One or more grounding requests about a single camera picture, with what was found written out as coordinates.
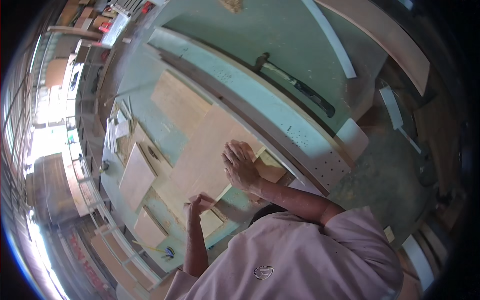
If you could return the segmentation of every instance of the forearm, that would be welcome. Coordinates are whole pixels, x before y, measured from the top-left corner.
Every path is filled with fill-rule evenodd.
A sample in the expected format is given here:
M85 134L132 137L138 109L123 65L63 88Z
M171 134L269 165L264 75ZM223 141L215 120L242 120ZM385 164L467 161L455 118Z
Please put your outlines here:
M277 204L292 214L321 225L345 210L327 198L287 186L281 186L265 179L249 191L267 201Z
M200 226L200 217L187 222L187 250L183 271L194 277L200 277L208 268L208 256L204 235Z

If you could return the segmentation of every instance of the hand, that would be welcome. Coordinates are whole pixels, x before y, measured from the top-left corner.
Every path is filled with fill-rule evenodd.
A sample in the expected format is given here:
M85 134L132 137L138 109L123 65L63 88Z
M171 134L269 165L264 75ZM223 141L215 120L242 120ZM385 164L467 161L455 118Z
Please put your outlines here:
M225 173L233 187L250 191L260 183L260 174L241 143L237 141L226 143L221 155L225 164Z
M183 213L187 217L187 221L198 221L200 222L200 201L202 200L202 195L197 195L197 198L191 203L183 204Z

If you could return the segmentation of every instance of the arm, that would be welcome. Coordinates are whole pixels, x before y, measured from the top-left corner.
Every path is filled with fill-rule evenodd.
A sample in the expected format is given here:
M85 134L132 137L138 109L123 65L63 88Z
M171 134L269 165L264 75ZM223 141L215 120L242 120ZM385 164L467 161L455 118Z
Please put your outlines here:
M324 197L261 178L249 155L244 153L238 142L225 144L222 158L225 173L233 187L277 204L294 215L324 226L333 216L345 211Z
M185 204L184 211L187 215L187 249L183 271L199 278L208 268L207 249L205 248L204 235L200 226L201 195L190 204Z

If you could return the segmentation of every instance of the man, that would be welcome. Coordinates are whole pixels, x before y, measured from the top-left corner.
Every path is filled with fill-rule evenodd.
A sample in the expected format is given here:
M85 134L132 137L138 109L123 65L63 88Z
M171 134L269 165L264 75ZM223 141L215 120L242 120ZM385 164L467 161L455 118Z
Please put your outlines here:
M286 211L256 220L209 267L197 197L186 205L183 271L165 299L395 299L403 273L369 208L345 211L262 179L242 143L225 144L221 156L233 187Z

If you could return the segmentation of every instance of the pink shirt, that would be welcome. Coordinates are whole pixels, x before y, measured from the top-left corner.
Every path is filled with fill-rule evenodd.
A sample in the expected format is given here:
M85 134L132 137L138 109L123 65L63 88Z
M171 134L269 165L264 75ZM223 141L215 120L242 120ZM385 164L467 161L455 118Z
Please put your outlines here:
M178 271L165 299L395 299L402 283L368 207L324 228L283 212L237 234L200 278Z

